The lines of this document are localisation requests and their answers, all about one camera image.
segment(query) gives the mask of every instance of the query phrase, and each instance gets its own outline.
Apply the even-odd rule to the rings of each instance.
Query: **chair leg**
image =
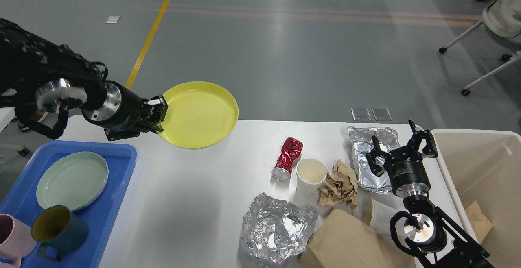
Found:
[[[450,47],[452,47],[456,42],[460,41],[463,37],[467,36],[469,33],[476,30],[476,28],[480,27],[482,24],[483,24],[483,20],[480,20],[478,23],[474,24],[472,27],[467,29],[467,31],[461,33],[461,35],[456,37],[455,40],[452,40],[446,46],[439,48],[438,51],[440,53],[445,53],[445,51],[447,51]]]
[[[469,85],[463,87],[463,90],[461,91],[461,94],[463,94],[464,96],[467,96],[471,92],[471,90],[470,90],[471,87],[476,86],[477,83],[480,83],[481,81],[485,80],[488,77],[494,76],[495,74],[497,74],[497,73],[501,72],[502,70],[512,66],[513,64],[515,64],[518,61],[521,61],[521,54],[514,55],[512,58],[510,58],[510,61],[504,63],[503,65],[495,68],[494,70],[490,71],[489,73],[487,73],[483,77],[481,77],[481,78],[477,79],[476,81],[470,83]]]
[[[0,150],[16,151],[22,156],[26,156],[31,152],[26,146],[9,144],[0,144]]]

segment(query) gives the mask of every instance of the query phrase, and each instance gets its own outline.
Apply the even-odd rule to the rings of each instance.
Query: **yellow floor line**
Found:
[[[147,39],[145,40],[145,44],[143,45],[143,48],[141,48],[141,52],[139,53],[138,59],[136,60],[136,63],[134,64],[134,68],[132,68],[132,72],[130,72],[130,76],[127,79],[127,83],[125,83],[125,87],[127,87],[128,89],[130,89],[132,87],[132,84],[134,83],[134,80],[136,79],[136,76],[138,75],[139,68],[141,68],[141,64],[143,63],[143,60],[145,59],[145,56],[147,55],[147,51],[149,50],[150,44],[152,43],[152,40],[154,39],[154,35],[156,34],[156,31],[158,30],[161,19],[164,15],[164,11],[166,11],[166,7],[168,6],[169,1],[170,0],[164,0],[163,4],[161,5],[160,11],[158,12],[158,15],[156,16],[156,20],[154,21],[154,25],[152,25],[152,28],[150,29],[149,35],[147,36]]]

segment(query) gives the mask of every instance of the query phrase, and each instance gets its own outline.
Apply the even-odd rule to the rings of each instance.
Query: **dark green mug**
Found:
[[[43,211],[31,228],[32,237],[40,242],[37,255],[60,262],[68,251],[77,249],[87,239],[87,225],[67,207],[57,205]],[[58,250],[56,257],[46,254],[47,247]]]

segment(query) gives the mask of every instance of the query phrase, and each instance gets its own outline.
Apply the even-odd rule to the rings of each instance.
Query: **pink mug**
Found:
[[[0,268],[19,268],[22,258],[29,255],[36,244],[31,227],[9,214],[0,214],[0,257],[13,261],[13,264],[0,262]]]

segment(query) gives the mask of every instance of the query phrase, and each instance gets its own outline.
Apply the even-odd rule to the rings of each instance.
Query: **yellow plate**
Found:
[[[163,97],[168,110],[160,136],[176,146],[197,149],[215,144],[233,130],[239,117],[233,95],[214,83],[179,84]]]

